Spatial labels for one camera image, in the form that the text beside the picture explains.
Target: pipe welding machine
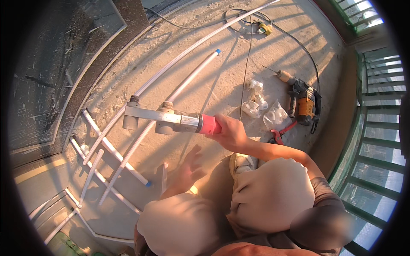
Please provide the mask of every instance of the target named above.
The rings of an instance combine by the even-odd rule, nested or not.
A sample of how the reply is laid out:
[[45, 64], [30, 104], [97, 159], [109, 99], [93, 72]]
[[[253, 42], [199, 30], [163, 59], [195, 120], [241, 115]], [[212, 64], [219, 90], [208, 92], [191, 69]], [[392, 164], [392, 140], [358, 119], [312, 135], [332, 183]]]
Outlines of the pipe welding machine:
[[123, 128], [138, 129], [139, 118], [157, 121], [155, 132], [172, 135], [177, 132], [194, 132], [212, 135], [221, 133], [222, 127], [215, 117], [199, 113], [185, 113], [173, 109], [173, 103], [165, 101], [158, 111], [142, 109], [138, 104], [139, 97], [132, 95], [125, 107]]

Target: white sneaker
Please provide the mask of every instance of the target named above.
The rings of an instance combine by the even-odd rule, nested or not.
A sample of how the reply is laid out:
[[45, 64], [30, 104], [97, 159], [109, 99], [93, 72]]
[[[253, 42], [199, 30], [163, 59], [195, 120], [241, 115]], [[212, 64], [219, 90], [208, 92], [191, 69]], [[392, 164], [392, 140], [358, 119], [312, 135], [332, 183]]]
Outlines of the white sneaker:
[[255, 165], [249, 155], [233, 153], [229, 160], [229, 171], [232, 178], [236, 181], [237, 176], [243, 172], [252, 171]]

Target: white tee fitting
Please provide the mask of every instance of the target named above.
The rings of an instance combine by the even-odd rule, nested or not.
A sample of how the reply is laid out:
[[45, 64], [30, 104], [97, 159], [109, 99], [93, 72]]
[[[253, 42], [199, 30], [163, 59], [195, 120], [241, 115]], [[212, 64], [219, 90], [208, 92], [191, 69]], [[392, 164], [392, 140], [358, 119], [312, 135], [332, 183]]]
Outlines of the white tee fitting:
[[260, 117], [259, 104], [252, 100], [243, 103], [242, 111], [252, 118]]
[[256, 95], [256, 103], [258, 103], [259, 105], [259, 110], [265, 110], [268, 108], [268, 103], [266, 101], [264, 101], [264, 98], [262, 97], [262, 95], [258, 94]]

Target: pink handle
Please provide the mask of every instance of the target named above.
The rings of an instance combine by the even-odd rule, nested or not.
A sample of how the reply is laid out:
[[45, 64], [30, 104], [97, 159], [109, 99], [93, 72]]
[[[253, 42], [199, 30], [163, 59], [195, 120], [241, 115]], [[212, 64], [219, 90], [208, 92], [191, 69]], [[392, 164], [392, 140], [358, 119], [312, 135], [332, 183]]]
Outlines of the pink handle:
[[218, 121], [215, 120], [214, 133], [220, 134], [221, 132], [222, 132], [222, 126], [218, 123]]
[[200, 134], [208, 134], [213, 135], [214, 133], [219, 134], [221, 133], [222, 127], [221, 125], [215, 120], [214, 116], [208, 116], [202, 114], [202, 128], [199, 131]]

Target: white pipe on floor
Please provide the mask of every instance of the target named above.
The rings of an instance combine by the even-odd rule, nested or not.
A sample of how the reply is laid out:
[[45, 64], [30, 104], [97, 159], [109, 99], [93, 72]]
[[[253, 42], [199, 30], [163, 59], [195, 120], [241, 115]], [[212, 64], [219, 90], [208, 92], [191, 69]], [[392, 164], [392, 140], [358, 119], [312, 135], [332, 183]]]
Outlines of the white pipe on floor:
[[91, 165], [90, 172], [88, 173], [87, 179], [85, 180], [84, 187], [82, 188], [81, 196], [80, 196], [80, 207], [82, 207], [82, 202], [84, 201], [85, 193], [87, 192], [88, 185], [90, 185], [90, 182], [94, 176], [94, 172], [96, 171], [97, 165], [101, 160], [101, 157], [103, 156], [104, 151], [99, 150], [96, 159], [94, 160], [94, 163]]
[[163, 168], [162, 168], [162, 187], [161, 187], [161, 195], [165, 192], [166, 190], [166, 180], [168, 178], [168, 163], [164, 163]]
[[[182, 90], [185, 89], [185, 87], [196, 77], [199, 72], [202, 71], [216, 56], [218, 56], [221, 53], [221, 50], [217, 49], [215, 52], [213, 52], [210, 56], [208, 56], [200, 65], [199, 67], [194, 70], [194, 72], [191, 73], [191, 75], [177, 88], [175, 92], [171, 94], [171, 96], [168, 98], [167, 101], [173, 102], [175, 98], [182, 92]], [[111, 181], [109, 182], [109, 185], [107, 189], [105, 190], [104, 194], [101, 197], [99, 205], [102, 205], [104, 202], [105, 198], [107, 197], [110, 188], [114, 185], [115, 181], [117, 180], [118, 176], [121, 174], [122, 170], [125, 167], [125, 164], [129, 161], [131, 158], [132, 154], [135, 152], [135, 150], [138, 148], [139, 144], [142, 142], [142, 140], [147, 136], [148, 132], [154, 127], [156, 121], [151, 120], [148, 124], [147, 127], [145, 127], [144, 131], [141, 133], [137, 141], [132, 145], [131, 149], [129, 152], [125, 155], [124, 159], [122, 160], [120, 167], [118, 167], [117, 171], [114, 173], [114, 176], [111, 178]]]
[[[141, 86], [140, 89], [138, 89], [138, 91], [136, 91], [136, 93], [134, 95], [140, 96], [145, 89], [148, 88], [148, 86], [150, 86], [153, 82], [155, 82], [155, 80], [157, 80], [162, 74], [164, 74], [168, 69], [170, 69], [173, 65], [175, 65], [175, 63], [177, 63], [180, 59], [182, 59], [183, 57], [185, 57], [188, 53], [190, 53], [193, 49], [197, 48], [199, 45], [201, 45], [202, 43], [204, 43], [206, 40], [210, 39], [211, 37], [213, 37], [214, 35], [216, 35], [217, 33], [221, 32], [222, 30], [224, 30], [225, 28], [231, 26], [232, 24], [234, 24], [235, 22], [240, 21], [241, 19], [257, 12], [260, 11], [261, 9], [275, 3], [275, 2], [279, 2], [280, 0], [275, 0], [272, 2], [269, 2], [267, 4], [264, 4], [256, 9], [253, 9], [252, 11], [248, 11], [245, 14], [242, 14], [241, 16], [239, 16], [238, 18], [233, 19], [232, 21], [226, 23], [224, 26], [218, 28], [217, 30], [213, 31], [212, 33], [210, 33], [209, 35], [203, 37], [202, 39], [200, 39], [199, 41], [197, 41], [196, 43], [194, 43], [193, 45], [191, 45], [188, 49], [186, 49], [185, 51], [183, 51], [181, 54], [179, 54], [177, 57], [175, 57], [172, 61], [170, 61], [168, 64], [166, 64], [161, 70], [159, 70], [153, 77], [151, 77], [145, 84], [143, 84]], [[87, 155], [87, 157], [84, 159], [83, 165], [85, 165], [91, 158], [91, 156], [93, 155], [94, 151], [97, 149], [98, 145], [101, 143], [101, 141], [103, 140], [103, 138], [107, 135], [107, 133], [110, 131], [110, 129], [114, 126], [115, 122], [121, 117], [121, 115], [124, 113], [125, 111], [125, 106], [122, 106], [121, 109], [117, 112], [117, 114], [115, 114], [115, 116], [110, 120], [110, 122], [107, 124], [107, 126], [103, 129], [103, 131], [101, 132], [101, 135], [98, 136], [97, 140], [95, 141], [95, 143], [93, 144], [93, 146], [90, 149], [90, 153]]]
[[46, 202], [44, 202], [42, 205], [40, 205], [39, 207], [37, 207], [34, 211], [32, 211], [32, 212], [30, 213], [30, 215], [28, 215], [28, 218], [29, 218], [30, 220], [32, 220], [32, 219], [34, 218], [34, 216], [36, 216], [36, 214], [38, 214], [39, 211], [41, 211], [41, 210], [43, 209], [43, 207], [44, 207], [48, 202], [51, 201], [51, 199], [52, 199], [52, 198], [50, 198], [49, 200], [47, 200]]
[[65, 224], [67, 224], [67, 222], [69, 222], [69, 220], [71, 220], [71, 218], [75, 215], [78, 214], [78, 216], [81, 218], [81, 220], [84, 222], [84, 224], [87, 226], [88, 230], [91, 232], [91, 234], [93, 234], [93, 236], [97, 237], [97, 238], [103, 238], [103, 239], [107, 239], [107, 240], [111, 240], [111, 241], [115, 241], [115, 242], [123, 242], [123, 243], [127, 243], [127, 244], [134, 244], [134, 240], [129, 240], [129, 239], [122, 239], [122, 238], [116, 238], [116, 237], [111, 237], [111, 236], [103, 236], [100, 234], [97, 234], [96, 232], [94, 232], [94, 230], [90, 227], [90, 225], [88, 225], [87, 221], [84, 219], [84, 217], [81, 215], [80, 210], [78, 208], [75, 208], [73, 210], [72, 213], [70, 213], [70, 215], [67, 216], [67, 218], [65, 218], [63, 220], [63, 222], [60, 223], [60, 225], [58, 225], [52, 232], [51, 234], [44, 240], [45, 244], [48, 244], [51, 239], [58, 233], [58, 231], [60, 231], [63, 226]]
[[71, 198], [71, 200], [72, 200], [73, 202], [75, 202], [75, 204], [76, 204], [78, 207], [81, 207], [81, 206], [80, 206], [80, 202], [77, 201], [77, 199], [74, 197], [74, 195], [71, 193], [71, 191], [68, 190], [68, 188], [64, 189], [64, 191], [68, 194], [68, 196]]
[[[71, 141], [73, 147], [75, 148], [75, 150], [77, 150], [78, 154], [84, 159], [85, 155], [84, 155], [83, 151], [81, 150], [80, 146], [78, 145], [78, 143], [75, 141], [75, 139], [73, 137], [71, 137], [70, 141]], [[87, 163], [87, 165], [89, 167], [92, 166], [90, 161]], [[100, 179], [100, 181], [103, 182], [103, 184], [105, 186], [108, 186], [108, 182], [106, 181], [106, 179], [101, 175], [101, 173], [98, 170], [95, 170], [95, 175], [97, 176], [97, 178]], [[131, 210], [133, 210], [137, 214], [140, 214], [141, 211], [137, 207], [135, 207], [132, 203], [130, 203], [130, 201], [128, 201], [126, 198], [124, 198], [123, 195], [121, 195], [115, 188], [111, 188], [111, 192], [113, 192], [114, 195], [117, 196], [118, 199], [120, 199], [122, 202], [124, 202]]]
[[93, 236], [95, 236], [95, 237], [97, 237], [97, 238], [103, 238], [103, 239], [115, 241], [115, 242], [123, 242], [123, 243], [127, 243], [127, 244], [134, 244], [134, 240], [122, 239], [122, 238], [115, 238], [115, 237], [103, 236], [103, 235], [97, 234], [97, 233], [94, 232], [94, 230], [88, 225], [87, 221], [86, 221], [86, 220], [84, 219], [84, 217], [81, 215], [80, 211], [79, 211], [78, 209], [75, 209], [75, 210], [77, 210], [78, 216], [81, 218], [81, 220], [84, 222], [84, 224], [87, 226], [87, 228], [89, 229], [89, 231], [93, 234]]
[[[100, 128], [97, 126], [97, 124], [94, 122], [93, 118], [90, 116], [90, 113], [88, 113], [88, 111], [86, 109], [82, 110], [82, 113], [85, 117], [85, 119], [87, 119], [87, 121], [90, 123], [91, 127], [96, 131], [97, 135], [100, 136], [101, 134], [101, 130]], [[120, 152], [117, 151], [116, 148], [114, 148], [114, 146], [111, 144], [111, 142], [107, 139], [107, 137], [104, 137], [102, 139], [102, 144], [104, 145], [104, 147], [106, 147], [108, 149], [108, 151], [110, 151], [115, 158], [117, 158], [120, 162], [123, 161], [123, 156], [120, 154]], [[146, 178], [144, 178], [139, 172], [137, 172], [137, 170], [135, 170], [135, 168], [130, 165], [130, 163], [126, 163], [125, 167], [137, 178], [139, 179], [144, 185], [147, 185], [148, 180]]]
[[45, 244], [48, 244], [51, 239], [55, 236], [55, 234], [58, 233], [58, 231], [60, 231], [60, 229], [77, 213], [77, 208], [75, 210], [73, 210], [72, 213], [70, 213], [70, 215], [67, 216], [67, 218], [65, 218], [65, 220], [63, 220], [63, 222], [60, 223], [60, 225], [58, 225], [52, 232], [51, 234], [44, 240]]

